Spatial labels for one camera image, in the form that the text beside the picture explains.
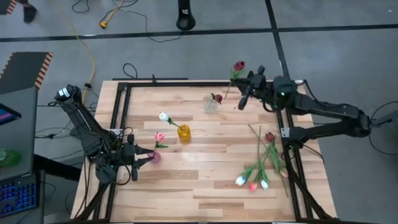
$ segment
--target shoe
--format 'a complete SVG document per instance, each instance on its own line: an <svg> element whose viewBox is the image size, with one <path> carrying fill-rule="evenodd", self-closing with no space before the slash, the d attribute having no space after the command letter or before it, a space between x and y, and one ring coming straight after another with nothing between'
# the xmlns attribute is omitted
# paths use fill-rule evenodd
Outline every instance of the shoe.
<svg viewBox="0 0 398 224"><path fill-rule="evenodd" d="M24 22L30 23L34 20L36 16L37 9L33 6L31 7L24 7Z"/></svg>

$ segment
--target computer monitor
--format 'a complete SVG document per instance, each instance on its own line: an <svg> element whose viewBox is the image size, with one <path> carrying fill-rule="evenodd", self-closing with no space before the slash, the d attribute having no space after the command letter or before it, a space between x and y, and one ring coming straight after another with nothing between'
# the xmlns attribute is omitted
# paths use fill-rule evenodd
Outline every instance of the computer monitor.
<svg viewBox="0 0 398 224"><path fill-rule="evenodd" d="M21 114L0 103L0 125L21 118Z"/></svg>

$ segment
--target wooden tabletop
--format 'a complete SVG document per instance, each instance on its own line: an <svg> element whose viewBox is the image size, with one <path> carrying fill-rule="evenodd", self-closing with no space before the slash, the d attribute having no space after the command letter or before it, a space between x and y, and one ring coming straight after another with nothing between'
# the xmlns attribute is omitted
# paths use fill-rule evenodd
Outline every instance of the wooden tabletop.
<svg viewBox="0 0 398 224"><path fill-rule="evenodd" d="M104 82L101 89L95 118L103 128L109 128L111 122L117 85L118 82ZM137 182L116 186L111 222L294 220L289 183L287 179L274 172L271 160L266 160L266 174L270 180L268 191L259 187L252 193L249 191L248 183L242 187L235 185L235 179L240 173L257 159L257 137L248 124L257 133L261 126L262 138L269 131L279 134L279 130L276 115L264 111L258 100L250 99L243 111L238 110L241 93L234 87L230 89L222 105L218 105L216 114L206 114L206 96L210 93L224 96L227 88L132 88L126 127L134 129L136 143L141 147L153 149L156 132L163 132L165 139L162 144L169 147L158 149L162 156L159 164L148 163L141 167ZM121 97L118 122L123 101L124 94ZM190 143L180 142L177 128L160 121L160 112L168 113L177 124L190 127ZM310 115L293 116L293 119L296 126L313 126ZM317 141L311 140L307 145L320 152ZM280 154L282 146L278 137L276 146ZM305 148L301 149L300 153L309 191L325 211L335 217L336 212L322 160ZM89 201L98 188L94 166L91 166ZM127 178L126 168L121 167L118 182L125 182ZM302 194L299 189L297 192L302 216L305 216ZM84 193L85 181L82 174L72 218L81 205ZM100 218L105 214L106 199L103 199Z"/></svg>

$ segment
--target concrete floor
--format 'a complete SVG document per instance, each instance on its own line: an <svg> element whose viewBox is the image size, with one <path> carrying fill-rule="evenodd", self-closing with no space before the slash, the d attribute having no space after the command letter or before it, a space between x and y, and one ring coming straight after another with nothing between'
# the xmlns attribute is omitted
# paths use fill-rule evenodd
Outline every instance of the concrete floor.
<svg viewBox="0 0 398 224"><path fill-rule="evenodd" d="M113 8L110 0L89 1L90 11L76 14L70 8L74 1L55 0L71 17L79 34L120 34L144 32L144 19L118 12L105 30L98 21ZM54 58L39 91L39 105L46 105L55 92L67 84L83 86L91 75L91 60L77 40L42 42L1 42L6 37L46 37L73 35L52 0L31 3L39 10L36 20L22 22L22 8L17 6L10 16L0 16L0 64L11 52L52 51ZM278 27L355 26L398 23L395 0L271 0ZM85 7L82 1L77 9ZM149 32L176 31L177 1L141 0L130 10L148 16ZM194 30L270 28L263 0L193 0L197 26ZM157 37L171 39L174 37ZM345 30L280 33L290 76L306 78L317 98L349 103L373 111L388 101L397 100L398 30ZM162 44L145 37L87 40L96 60L93 91L100 92L104 80L124 77L122 65L133 63L139 77L187 77L189 79L227 79L229 68L237 60L245 60L253 70L266 67L266 75L281 75L278 54L271 33L189 35ZM89 94L87 104L95 102ZM398 109L392 105L380 110L376 117ZM37 130L64 127L68 123L60 108L37 108ZM315 122L328 119L314 116ZM392 125L372 133L381 150L398 153L397 130ZM374 223L396 223L398 220L398 157L376 152L367 138L338 136L319 140L326 172L338 216L342 220ZM35 153L53 158L80 149L73 138L38 139ZM63 158L66 164L81 160L76 154ZM76 189L76 183L48 177L57 186L47 202L47 223L66 220L64 200ZM68 200L72 205L74 194ZM28 223L29 217L22 223Z"/></svg>

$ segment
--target yellow vase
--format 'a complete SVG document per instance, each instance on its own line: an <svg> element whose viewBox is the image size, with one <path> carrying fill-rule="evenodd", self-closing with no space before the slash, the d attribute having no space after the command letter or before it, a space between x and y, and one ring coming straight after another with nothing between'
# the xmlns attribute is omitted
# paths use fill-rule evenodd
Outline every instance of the yellow vase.
<svg viewBox="0 0 398 224"><path fill-rule="evenodd" d="M177 129L177 133L181 142L189 142L191 140L191 130L187 125L181 125L181 127Z"/></svg>

